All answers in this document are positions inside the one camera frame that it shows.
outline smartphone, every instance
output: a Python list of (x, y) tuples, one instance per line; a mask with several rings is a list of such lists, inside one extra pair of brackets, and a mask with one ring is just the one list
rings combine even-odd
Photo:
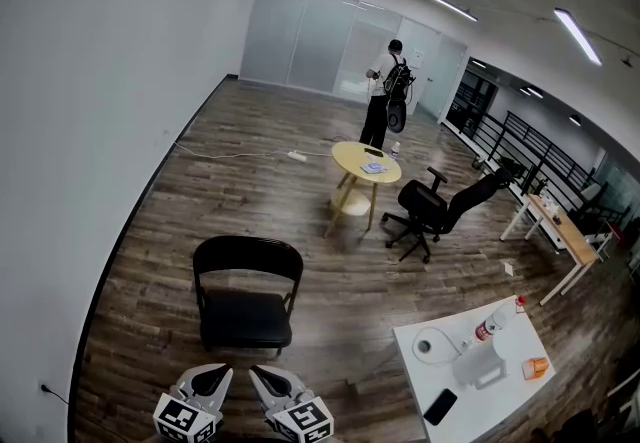
[(431, 407), (427, 409), (424, 419), (431, 425), (438, 425), (456, 403), (456, 400), (458, 400), (458, 396), (445, 388), (436, 401), (431, 404)]
[(368, 153), (370, 155), (373, 155), (375, 157), (384, 157), (384, 155), (383, 155), (383, 153), (381, 151), (374, 150), (373, 148), (365, 148), (364, 152)]

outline chair armrest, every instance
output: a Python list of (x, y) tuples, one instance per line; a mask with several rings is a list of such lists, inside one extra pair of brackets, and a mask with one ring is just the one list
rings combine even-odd
[(440, 186), (440, 182), (449, 183), (449, 180), (447, 179), (447, 177), (444, 176), (437, 169), (433, 169), (431, 166), (429, 166), (427, 168), (427, 171), (429, 171), (429, 173), (435, 176), (435, 179), (433, 180), (433, 185), (431, 186), (431, 190), (433, 192), (436, 192), (438, 190), (438, 187)]

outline table leg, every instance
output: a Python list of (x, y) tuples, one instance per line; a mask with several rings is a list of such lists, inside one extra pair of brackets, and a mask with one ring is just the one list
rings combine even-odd
[(520, 218), (524, 214), (526, 214), (527, 208), (529, 208), (530, 204), (531, 204), (531, 201), (529, 200), (529, 197), (527, 196), (527, 199), (525, 200), (524, 204), (522, 205), (522, 208), (520, 210), (518, 210), (518, 213), (516, 214), (516, 216), (509, 223), (509, 226), (507, 226), (507, 229), (504, 230), (504, 233), (500, 236), (500, 240), (504, 240), (509, 236), (509, 233), (511, 233), (511, 230), (513, 230), (513, 227), (516, 225), (516, 223), (520, 220)]
[(524, 240), (529, 240), (529, 238), (531, 237), (531, 235), (533, 235), (533, 232), (536, 231), (538, 229), (538, 226), (540, 226), (540, 223), (542, 222), (542, 216), (540, 216), (538, 218), (538, 220), (536, 221), (536, 224), (534, 224), (531, 229), (529, 230), (529, 232), (525, 235)]
[(607, 253), (607, 251), (605, 250), (605, 247), (607, 247), (607, 244), (609, 244), (609, 242), (611, 242), (612, 238), (613, 238), (613, 233), (609, 233), (606, 236), (606, 238), (602, 241), (602, 243), (600, 244), (598, 249), (596, 249), (596, 254), (598, 255), (598, 258), (600, 258), (601, 262), (604, 262), (604, 260), (602, 259), (602, 255), (600, 253), (606, 254), (607, 258), (609, 258), (609, 253)]
[(373, 212), (376, 209), (376, 196), (378, 195), (378, 184), (373, 184), (373, 192), (371, 193), (371, 209), (369, 210), (369, 226), (367, 226), (367, 231), (371, 229), (371, 225), (373, 224)]
[(347, 181), (347, 178), (349, 178), (349, 173), (344, 174), (344, 176), (342, 177), (342, 180), (340, 180), (340, 183), (338, 184), (338, 189), (344, 185), (344, 182)]
[(569, 283), (569, 284), (567, 285), (567, 287), (566, 287), (562, 292), (560, 292), (560, 295), (564, 295), (564, 294), (566, 294), (569, 290), (571, 290), (571, 288), (573, 287), (573, 285), (575, 285), (578, 281), (580, 281), (580, 278), (582, 278), (582, 276), (584, 276), (584, 275), (587, 273), (587, 271), (588, 271), (589, 269), (591, 269), (591, 266), (592, 266), (594, 263), (595, 263), (595, 262), (591, 262), (591, 263), (588, 263), (587, 265), (585, 265), (585, 266), (582, 268), (582, 270), (580, 271), (580, 274), (578, 274), (578, 275), (574, 278), (574, 280), (573, 280), (571, 283)]
[(340, 212), (342, 212), (342, 208), (344, 207), (344, 204), (347, 202), (347, 198), (349, 198), (349, 194), (351, 194), (351, 189), (353, 189), (353, 186), (355, 185), (357, 179), (358, 177), (354, 176), (351, 178), (351, 180), (349, 180), (349, 183), (347, 184), (347, 188), (344, 190), (344, 194), (342, 195), (342, 199), (340, 200), (340, 204), (336, 208), (336, 211), (333, 214), (333, 217), (331, 218), (331, 222), (327, 227), (327, 231), (324, 232), (323, 238), (326, 239), (329, 233), (331, 232), (331, 230), (333, 229), (333, 227), (335, 226), (336, 221), (338, 220), (338, 217), (340, 217)]
[(378, 368), (385, 363), (388, 363), (398, 355), (398, 347), (396, 342), (391, 342), (384, 349), (378, 352), (367, 354), (362, 361), (358, 371), (355, 374), (347, 377), (347, 384), (357, 384), (371, 374), (373, 374)]
[(558, 283), (551, 292), (549, 292), (546, 297), (540, 301), (540, 306), (544, 306), (545, 304), (547, 304), (547, 302), (549, 301), (549, 299), (551, 299), (554, 295), (556, 295), (558, 293), (558, 291), (565, 286), (569, 281), (571, 281), (571, 279), (578, 274), (578, 272), (580, 271), (580, 269), (582, 268), (582, 265), (577, 263), (575, 265), (575, 267), (573, 269), (571, 269), (571, 272), (569, 274), (567, 274), (564, 278), (562, 278), (562, 281), (560, 283)]

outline white shirt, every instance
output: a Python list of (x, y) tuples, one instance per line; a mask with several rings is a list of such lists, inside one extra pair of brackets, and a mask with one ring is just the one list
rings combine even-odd
[[(402, 64), (404, 62), (404, 58), (401, 55), (396, 55), (396, 59), (398, 60), (399, 64)], [(370, 70), (380, 73), (380, 77), (378, 77), (378, 80), (376, 80), (376, 86), (373, 88), (373, 93), (371, 94), (371, 96), (382, 96), (386, 94), (384, 92), (384, 81), (387, 79), (389, 73), (391, 73), (391, 70), (393, 70), (395, 65), (396, 62), (393, 60), (390, 52), (385, 52), (384, 54), (382, 54), (371, 65), (371, 68), (369, 68)]]

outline wooden floor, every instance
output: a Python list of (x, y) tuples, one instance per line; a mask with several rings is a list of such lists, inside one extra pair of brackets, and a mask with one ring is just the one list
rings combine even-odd
[[(282, 88), (227, 81), (180, 144), (207, 155), (298, 149), (329, 153), (333, 141), (357, 140), (366, 107)], [(395, 141), (388, 134), (386, 148)], [(153, 434), (151, 413), (163, 391), (187, 368), (233, 365), (223, 408), (223, 433), (269, 435), (246, 370), (269, 363), (297, 373), (321, 395), (346, 442), (402, 442), (422, 434), (399, 361), (392, 361), (358, 391), (345, 384), (363, 352), (391, 341), (393, 326), (450, 315), (512, 294), (525, 294), (527, 310), (557, 369), (556, 377), (526, 406), (481, 441), (526, 442), (531, 429), (552, 431), (586, 407), (600, 408), (611, 386), (614, 360), (638, 339), (627, 273), (615, 259), (592, 269), (567, 296), (544, 308), (537, 302), (573, 263), (557, 255), (541, 234), (498, 239), (517, 207), (508, 192), (465, 214), (454, 231), (432, 244), (427, 266), (413, 241), (386, 249), (400, 229), (383, 211), (402, 215), (396, 198), (411, 178), (431, 181), (428, 166), (449, 177), (445, 199), (477, 178), (472, 155), (444, 127), (417, 114), (398, 136), (403, 179), (379, 189), (376, 222), (340, 219), (323, 240), (327, 200), (342, 173), (331, 158), (305, 164), (285, 155), (211, 160), (176, 149), (133, 220), (109, 274), (93, 319), (80, 387), (76, 436), (80, 442), (117, 441), (87, 422), (96, 420), (130, 441)], [(204, 239), (237, 234), (270, 237), (297, 248), (305, 262), (292, 317), (293, 343), (278, 359), (271, 351), (206, 353), (199, 340), (191, 255)], [(509, 260), (515, 274), (504, 273)], [(225, 274), (210, 281), (232, 288), (279, 291), (262, 275)]]

